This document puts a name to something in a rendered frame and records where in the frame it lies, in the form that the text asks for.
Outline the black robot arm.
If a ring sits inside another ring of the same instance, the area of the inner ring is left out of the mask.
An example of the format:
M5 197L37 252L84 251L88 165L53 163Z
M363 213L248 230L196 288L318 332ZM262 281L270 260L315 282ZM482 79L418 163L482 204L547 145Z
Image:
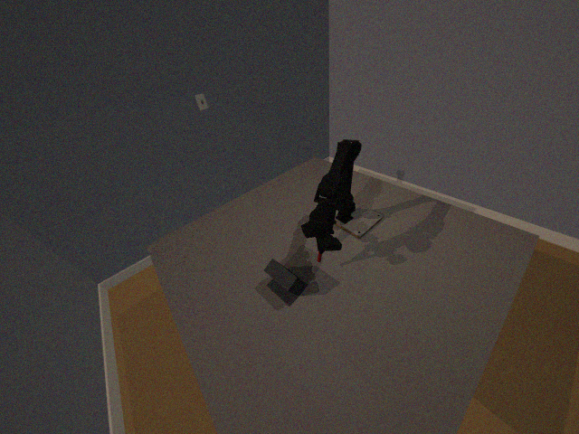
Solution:
M343 139L337 142L337 152L328 174L324 175L318 185L314 202L318 203L310 215L310 222L301 225L306 238L323 235L323 226L338 214L336 219L346 224L354 219L351 216L356 210L351 194L354 161L361 151L359 140ZM342 179L341 179L342 177ZM322 197L327 198L322 198Z

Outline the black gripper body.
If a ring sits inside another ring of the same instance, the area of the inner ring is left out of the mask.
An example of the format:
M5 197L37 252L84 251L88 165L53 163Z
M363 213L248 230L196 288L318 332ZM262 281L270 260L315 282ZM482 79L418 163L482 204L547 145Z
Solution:
M342 244L337 239L337 237L333 237L330 234L334 234L333 225L336 224L337 221L334 219L330 219L322 228L323 228L323 235L320 235L321 238L321 247L325 251L331 250L341 250Z

